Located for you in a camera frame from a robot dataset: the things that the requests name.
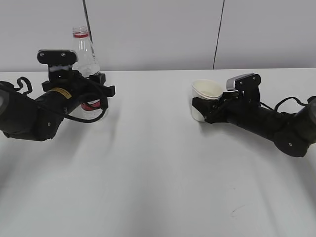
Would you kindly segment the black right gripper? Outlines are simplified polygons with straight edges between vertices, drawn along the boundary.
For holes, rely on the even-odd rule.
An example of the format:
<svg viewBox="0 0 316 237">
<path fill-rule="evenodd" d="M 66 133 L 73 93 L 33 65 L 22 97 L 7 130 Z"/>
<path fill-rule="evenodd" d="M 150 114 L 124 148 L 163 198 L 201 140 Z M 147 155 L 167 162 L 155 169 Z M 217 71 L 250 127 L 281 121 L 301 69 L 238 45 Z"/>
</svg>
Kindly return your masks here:
<svg viewBox="0 0 316 237">
<path fill-rule="evenodd" d="M 191 114 L 198 122 L 231 123 L 264 138 L 273 138 L 281 130 L 280 115 L 240 97 L 238 91 L 211 100 L 194 97 Z"/>
</svg>

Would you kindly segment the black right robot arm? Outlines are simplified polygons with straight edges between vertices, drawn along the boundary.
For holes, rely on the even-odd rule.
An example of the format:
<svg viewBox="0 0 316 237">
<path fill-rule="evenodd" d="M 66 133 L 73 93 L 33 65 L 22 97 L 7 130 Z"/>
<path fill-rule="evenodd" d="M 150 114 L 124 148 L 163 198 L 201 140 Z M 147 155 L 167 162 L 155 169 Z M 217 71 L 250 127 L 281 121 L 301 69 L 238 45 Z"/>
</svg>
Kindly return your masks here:
<svg viewBox="0 0 316 237">
<path fill-rule="evenodd" d="M 205 122 L 231 123 L 272 141 L 280 151 L 292 157 L 304 157 L 310 145 L 316 142 L 314 96 L 303 109 L 293 114 L 264 108 L 261 102 L 237 92 L 225 92 L 219 100 L 195 97 L 192 106 L 202 114 Z"/>
</svg>

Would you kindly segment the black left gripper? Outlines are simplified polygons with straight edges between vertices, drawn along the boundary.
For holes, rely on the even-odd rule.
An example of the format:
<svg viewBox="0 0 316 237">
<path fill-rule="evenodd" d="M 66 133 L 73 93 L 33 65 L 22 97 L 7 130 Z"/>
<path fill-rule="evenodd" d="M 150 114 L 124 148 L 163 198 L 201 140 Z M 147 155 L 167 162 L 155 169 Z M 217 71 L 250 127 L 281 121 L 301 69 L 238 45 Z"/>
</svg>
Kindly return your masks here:
<svg viewBox="0 0 316 237">
<path fill-rule="evenodd" d="M 42 83 L 44 94 L 36 98 L 33 103 L 33 113 L 37 116 L 69 116 L 81 104 L 100 100 L 100 106 L 104 113 L 109 107 L 108 98 L 114 97 L 116 89 L 114 85 L 105 86 L 106 75 L 97 73 L 83 76 L 78 70 L 72 70 L 68 79 L 49 79 Z"/>
</svg>

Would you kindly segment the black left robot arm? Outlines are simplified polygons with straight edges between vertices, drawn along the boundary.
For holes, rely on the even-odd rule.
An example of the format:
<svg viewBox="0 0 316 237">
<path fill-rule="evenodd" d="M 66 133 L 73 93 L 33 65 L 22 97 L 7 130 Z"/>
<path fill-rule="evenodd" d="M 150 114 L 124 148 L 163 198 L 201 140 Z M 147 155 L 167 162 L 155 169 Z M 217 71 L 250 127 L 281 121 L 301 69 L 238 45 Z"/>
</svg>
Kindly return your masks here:
<svg viewBox="0 0 316 237">
<path fill-rule="evenodd" d="M 44 94 L 36 99 L 27 95 L 33 91 L 26 77 L 17 79 L 18 86 L 7 81 L 0 83 L 0 129 L 8 138 L 31 141 L 52 139 L 64 119 L 81 123 L 100 120 L 109 107 L 108 99 L 115 95 L 115 86 L 105 86 L 105 74 L 85 78 L 77 70 L 59 70 L 48 73 L 42 83 Z M 99 100 L 92 106 L 90 101 Z M 71 116 L 81 104 L 100 109 L 93 119 Z"/>
</svg>

